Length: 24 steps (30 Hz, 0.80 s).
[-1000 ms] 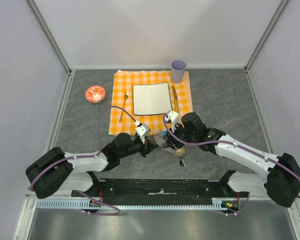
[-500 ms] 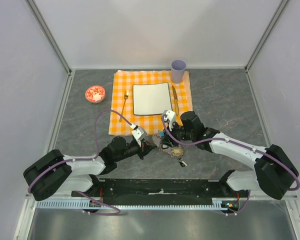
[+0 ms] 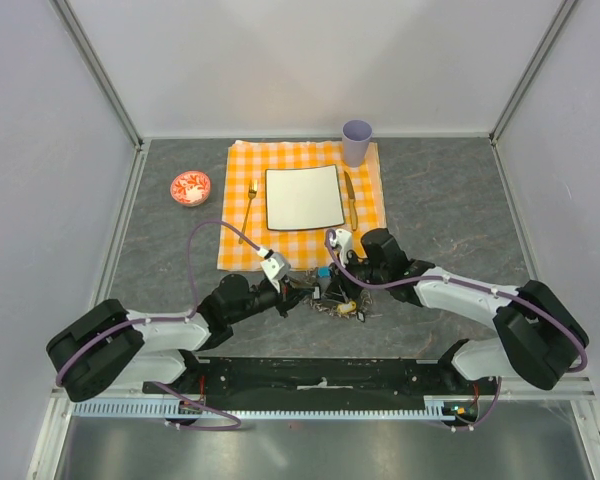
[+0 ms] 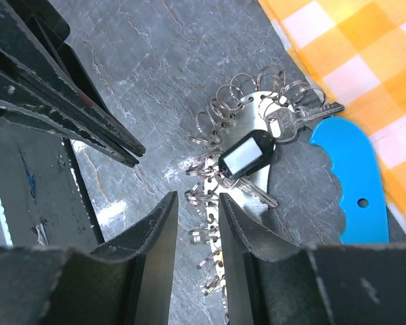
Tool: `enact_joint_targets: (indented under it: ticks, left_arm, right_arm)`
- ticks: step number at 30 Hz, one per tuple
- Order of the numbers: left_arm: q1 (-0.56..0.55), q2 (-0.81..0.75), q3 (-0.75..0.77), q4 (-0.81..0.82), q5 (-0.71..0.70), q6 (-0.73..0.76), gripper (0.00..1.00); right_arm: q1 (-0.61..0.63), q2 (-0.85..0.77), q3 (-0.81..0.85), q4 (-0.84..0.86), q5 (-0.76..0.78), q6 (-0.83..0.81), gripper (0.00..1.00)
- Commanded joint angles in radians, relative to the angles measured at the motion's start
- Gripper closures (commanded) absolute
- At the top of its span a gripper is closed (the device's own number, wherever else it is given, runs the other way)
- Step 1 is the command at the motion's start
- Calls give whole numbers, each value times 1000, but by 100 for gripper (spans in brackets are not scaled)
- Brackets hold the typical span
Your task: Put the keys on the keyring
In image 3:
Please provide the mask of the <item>yellow key tag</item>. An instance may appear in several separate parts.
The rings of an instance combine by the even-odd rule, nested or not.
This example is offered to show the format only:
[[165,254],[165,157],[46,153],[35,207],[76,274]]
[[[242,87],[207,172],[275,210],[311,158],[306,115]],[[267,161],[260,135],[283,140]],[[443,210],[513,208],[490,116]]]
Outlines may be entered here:
[[355,301],[349,301],[347,303],[340,303],[336,306],[336,314],[338,316],[349,316],[355,314],[357,311],[357,304]]

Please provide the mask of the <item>blue key tag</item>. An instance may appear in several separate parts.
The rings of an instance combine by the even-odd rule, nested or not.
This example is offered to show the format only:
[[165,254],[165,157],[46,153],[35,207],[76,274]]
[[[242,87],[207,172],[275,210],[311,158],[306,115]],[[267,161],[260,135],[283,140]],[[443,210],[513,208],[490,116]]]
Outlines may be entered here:
[[319,267],[316,270],[316,277],[318,279],[324,279],[330,277],[330,269],[328,267]]

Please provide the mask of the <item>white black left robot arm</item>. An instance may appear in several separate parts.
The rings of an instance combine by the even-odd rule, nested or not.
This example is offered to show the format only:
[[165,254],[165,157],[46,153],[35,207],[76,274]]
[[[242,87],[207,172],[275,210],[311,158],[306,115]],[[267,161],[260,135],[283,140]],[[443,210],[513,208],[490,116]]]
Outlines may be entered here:
[[289,277],[251,285],[244,276],[230,274],[193,313],[147,314],[108,299],[54,336],[46,353],[56,369],[56,385],[74,402],[113,385],[153,380],[188,393],[198,385],[200,371],[185,360],[186,352],[219,346],[231,338],[234,324],[266,310],[286,317],[312,293]]

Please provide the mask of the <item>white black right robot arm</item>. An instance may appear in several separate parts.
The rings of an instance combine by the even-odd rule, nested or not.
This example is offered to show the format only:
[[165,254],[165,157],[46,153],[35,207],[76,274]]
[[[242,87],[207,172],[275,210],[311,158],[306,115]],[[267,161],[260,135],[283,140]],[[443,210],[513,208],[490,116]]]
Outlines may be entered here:
[[565,374],[588,364],[588,335],[540,281],[497,285],[455,275],[409,258],[385,228],[363,235],[362,256],[344,229],[328,230],[325,246],[332,276],[348,297],[386,291],[399,302],[451,312],[494,332],[488,340],[459,340],[441,357],[437,377],[449,393],[461,393],[473,381],[509,376],[549,391]]

